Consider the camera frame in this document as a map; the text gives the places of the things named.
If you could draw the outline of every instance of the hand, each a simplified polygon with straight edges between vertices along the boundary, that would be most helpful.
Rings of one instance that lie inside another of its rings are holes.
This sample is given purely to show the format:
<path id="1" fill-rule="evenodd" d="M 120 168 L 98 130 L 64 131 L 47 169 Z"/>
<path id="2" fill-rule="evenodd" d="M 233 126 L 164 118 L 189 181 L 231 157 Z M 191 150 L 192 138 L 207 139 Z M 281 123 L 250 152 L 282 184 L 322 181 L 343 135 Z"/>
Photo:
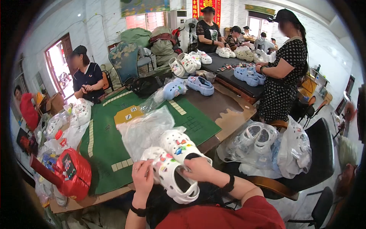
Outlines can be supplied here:
<path id="1" fill-rule="evenodd" d="M 191 160 L 184 160 L 185 166 L 191 171 L 182 170 L 184 176 L 196 181 L 210 182 L 214 176 L 216 169 L 214 169 L 206 158 L 192 158 Z"/>
<path id="2" fill-rule="evenodd" d="M 222 43 L 221 41 L 217 41 L 217 46 L 220 48 L 225 47 L 224 43 Z"/>
<path id="3" fill-rule="evenodd" d="M 90 85 L 88 84 L 88 85 L 86 85 L 86 86 L 85 86 L 85 90 L 86 90 L 87 92 L 91 92 L 91 91 L 94 91 L 94 88 L 93 88 L 93 86 L 90 86 Z"/>
<path id="4" fill-rule="evenodd" d="M 85 87 L 86 85 L 85 84 L 83 84 L 83 86 L 81 86 L 81 88 L 80 88 L 80 90 L 84 93 L 84 94 L 86 94 L 87 93 L 87 91 L 83 88 L 83 87 Z"/>
<path id="5" fill-rule="evenodd" d="M 151 166 L 153 161 L 153 159 L 141 160 L 135 162 L 132 166 L 132 179 L 136 188 L 135 195 L 146 200 L 154 184 L 153 168 Z"/>

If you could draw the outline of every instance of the person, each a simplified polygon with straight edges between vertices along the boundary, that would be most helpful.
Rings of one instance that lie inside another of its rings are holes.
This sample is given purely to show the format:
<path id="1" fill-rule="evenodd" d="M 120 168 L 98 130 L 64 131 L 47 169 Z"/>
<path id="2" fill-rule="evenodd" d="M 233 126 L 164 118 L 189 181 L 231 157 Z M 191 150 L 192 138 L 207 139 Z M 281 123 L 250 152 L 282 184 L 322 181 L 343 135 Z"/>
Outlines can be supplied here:
<path id="1" fill-rule="evenodd" d="M 132 207 L 126 219 L 126 229 L 146 228 L 146 202 L 154 184 L 153 160 L 138 161 L 132 166 L 132 179 L 136 188 Z M 242 208 L 236 211 L 217 205 L 195 205 L 170 211 L 156 229 L 201 229 L 201 228 L 274 228 L 285 229 L 277 210 L 264 198 L 262 190 L 253 183 L 214 169 L 205 158 L 184 160 L 190 172 L 182 170 L 184 176 L 198 182 L 213 183 L 227 190 L 240 200 Z"/>
<path id="2" fill-rule="evenodd" d="M 287 9 L 278 11 L 279 30 L 289 39 L 277 51 L 273 63 L 259 62 L 256 71 L 267 76 L 263 98 L 259 104 L 262 122 L 287 121 L 296 98 L 297 87 L 308 71 L 306 31 L 295 14 Z"/>
<path id="3" fill-rule="evenodd" d="M 274 44 L 275 49 L 278 49 L 278 45 L 276 44 L 276 39 L 271 38 L 271 42 Z"/>
<path id="4" fill-rule="evenodd" d="M 86 47 L 82 45 L 77 46 L 68 56 L 69 58 L 72 61 L 72 66 L 78 68 L 72 80 L 75 97 L 99 103 L 105 95 L 103 75 L 99 65 L 90 62 L 86 55 Z"/>
<path id="5" fill-rule="evenodd" d="M 274 48 L 275 45 L 266 39 L 267 34 L 265 32 L 261 33 L 261 37 L 257 38 L 254 42 L 254 48 L 263 50 L 264 52 L 267 52 L 269 48 Z"/>
<path id="6" fill-rule="evenodd" d="M 17 85 L 14 90 L 14 96 L 20 102 L 20 112 L 27 123 L 29 130 L 33 132 L 41 120 L 41 116 L 39 116 L 38 112 L 34 109 L 32 103 L 32 99 L 34 99 L 34 102 L 37 101 L 36 95 L 33 93 L 22 94 L 20 86 Z"/>
<path id="7" fill-rule="evenodd" d="M 226 38 L 226 43 L 229 45 L 231 50 L 235 50 L 237 47 L 240 46 L 239 43 L 239 36 L 242 34 L 242 30 L 239 26 L 233 26 L 230 29 L 230 35 Z"/>
<path id="8" fill-rule="evenodd" d="M 198 36 L 197 49 L 205 53 L 213 53 L 216 52 L 217 47 L 230 48 L 221 37 L 218 25 L 212 21 L 215 9 L 207 6 L 201 12 L 203 12 L 203 20 L 199 21 L 196 26 L 196 34 Z"/>

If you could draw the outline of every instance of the standing fan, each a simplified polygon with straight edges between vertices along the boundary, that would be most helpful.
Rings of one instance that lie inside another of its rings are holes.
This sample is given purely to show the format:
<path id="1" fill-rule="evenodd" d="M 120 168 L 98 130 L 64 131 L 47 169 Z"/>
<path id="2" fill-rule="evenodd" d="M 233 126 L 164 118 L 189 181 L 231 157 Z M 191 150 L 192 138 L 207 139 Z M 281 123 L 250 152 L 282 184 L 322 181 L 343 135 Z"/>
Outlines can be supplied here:
<path id="1" fill-rule="evenodd" d="M 187 19 L 184 23 L 184 29 L 189 32 L 189 43 L 188 43 L 188 53 L 194 51 L 194 46 L 192 43 L 197 42 L 196 25 L 198 20 L 196 18 Z"/>

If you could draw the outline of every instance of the black dress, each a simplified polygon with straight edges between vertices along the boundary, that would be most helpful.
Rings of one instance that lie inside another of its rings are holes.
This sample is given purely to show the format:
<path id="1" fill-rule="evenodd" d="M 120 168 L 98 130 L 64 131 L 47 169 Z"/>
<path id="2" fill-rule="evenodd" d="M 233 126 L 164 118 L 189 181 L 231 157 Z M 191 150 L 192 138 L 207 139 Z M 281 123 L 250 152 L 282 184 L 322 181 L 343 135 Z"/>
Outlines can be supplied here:
<path id="1" fill-rule="evenodd" d="M 196 34 L 204 35 L 206 39 L 218 41 L 219 37 L 221 37 L 219 26 L 213 22 L 212 26 L 209 26 L 204 20 L 201 20 L 197 23 L 196 26 Z M 216 52 L 217 45 L 213 44 L 205 44 L 199 41 L 197 49 L 205 52 L 205 53 L 213 53 Z"/>
<path id="2" fill-rule="evenodd" d="M 264 96 L 259 103 L 259 115 L 265 122 L 287 121 L 297 94 L 297 84 L 304 75 L 307 51 L 302 40 L 286 42 L 276 54 L 276 60 L 269 67 L 276 67 L 280 59 L 286 60 L 294 69 L 284 78 L 267 77 Z"/>

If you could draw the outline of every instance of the air conditioner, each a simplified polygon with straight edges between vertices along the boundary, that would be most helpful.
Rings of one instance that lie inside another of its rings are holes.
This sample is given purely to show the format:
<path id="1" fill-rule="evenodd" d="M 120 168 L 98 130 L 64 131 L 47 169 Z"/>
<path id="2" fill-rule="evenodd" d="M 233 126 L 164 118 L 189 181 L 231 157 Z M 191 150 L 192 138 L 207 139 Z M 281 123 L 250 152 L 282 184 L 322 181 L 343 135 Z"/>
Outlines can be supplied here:
<path id="1" fill-rule="evenodd" d="M 172 30 L 184 28 L 184 22 L 187 20 L 187 11 L 186 10 L 172 10 L 168 12 L 168 27 Z M 180 32 L 180 48 L 183 52 L 188 50 L 188 40 L 189 34 L 187 31 L 183 30 Z"/>

